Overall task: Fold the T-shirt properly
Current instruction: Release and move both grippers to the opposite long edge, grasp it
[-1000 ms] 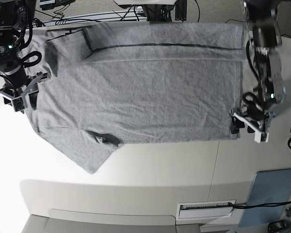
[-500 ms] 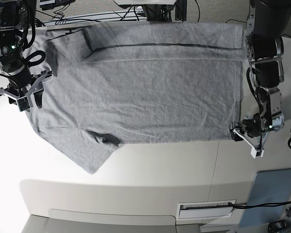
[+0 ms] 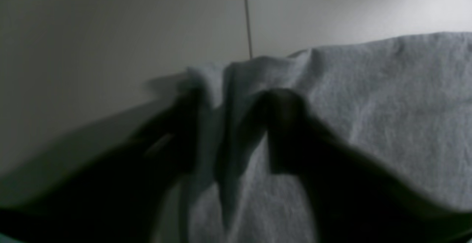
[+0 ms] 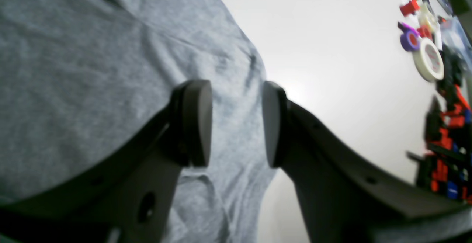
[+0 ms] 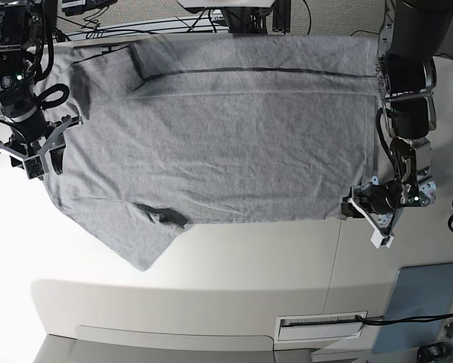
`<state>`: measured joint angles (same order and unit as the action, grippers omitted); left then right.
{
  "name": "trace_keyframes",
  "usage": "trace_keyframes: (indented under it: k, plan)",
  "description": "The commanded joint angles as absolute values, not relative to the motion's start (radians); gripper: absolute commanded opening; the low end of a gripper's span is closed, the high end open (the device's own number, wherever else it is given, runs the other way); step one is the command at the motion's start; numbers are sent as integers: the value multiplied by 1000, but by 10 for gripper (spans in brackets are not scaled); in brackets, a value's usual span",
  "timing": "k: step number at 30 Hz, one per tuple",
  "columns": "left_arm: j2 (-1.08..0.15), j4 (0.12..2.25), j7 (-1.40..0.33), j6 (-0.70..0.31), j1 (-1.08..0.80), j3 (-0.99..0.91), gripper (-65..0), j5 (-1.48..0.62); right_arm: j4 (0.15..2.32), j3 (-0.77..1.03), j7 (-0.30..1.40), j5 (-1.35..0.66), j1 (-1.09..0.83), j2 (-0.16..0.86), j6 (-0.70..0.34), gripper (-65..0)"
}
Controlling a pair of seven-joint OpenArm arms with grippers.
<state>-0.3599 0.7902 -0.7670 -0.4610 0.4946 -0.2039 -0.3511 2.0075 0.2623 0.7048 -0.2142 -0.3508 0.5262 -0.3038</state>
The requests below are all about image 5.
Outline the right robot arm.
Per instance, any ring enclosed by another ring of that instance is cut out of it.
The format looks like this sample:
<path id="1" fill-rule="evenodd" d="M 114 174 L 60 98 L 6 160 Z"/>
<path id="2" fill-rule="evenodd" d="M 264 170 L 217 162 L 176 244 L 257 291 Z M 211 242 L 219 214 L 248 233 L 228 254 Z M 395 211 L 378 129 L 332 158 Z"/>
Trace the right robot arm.
<path id="1" fill-rule="evenodd" d="M 56 1 L 1 1 L 0 19 L 0 124 L 11 129 L 0 141 L 0 154 L 25 171 L 29 179 L 43 178 L 51 169 L 63 172 L 65 131 L 81 123 L 78 116 L 56 122 L 46 110 L 59 107 L 70 96 L 67 85 L 57 83 L 40 94 L 34 88 L 54 66 Z"/>

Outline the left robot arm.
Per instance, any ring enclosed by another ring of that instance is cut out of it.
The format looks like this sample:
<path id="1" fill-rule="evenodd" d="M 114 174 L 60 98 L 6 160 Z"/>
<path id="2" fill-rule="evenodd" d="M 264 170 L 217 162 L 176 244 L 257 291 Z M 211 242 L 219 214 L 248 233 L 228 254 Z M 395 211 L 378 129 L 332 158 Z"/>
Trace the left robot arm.
<path id="1" fill-rule="evenodd" d="M 393 169 L 392 180 L 377 178 L 353 186 L 342 213 L 364 218 L 374 229 L 375 247 L 389 246 L 403 209 L 425 207 L 436 199 L 432 148 L 436 130 L 434 56 L 453 18 L 453 1 L 387 1 L 378 33 L 376 76 L 380 108 L 375 127 Z"/>

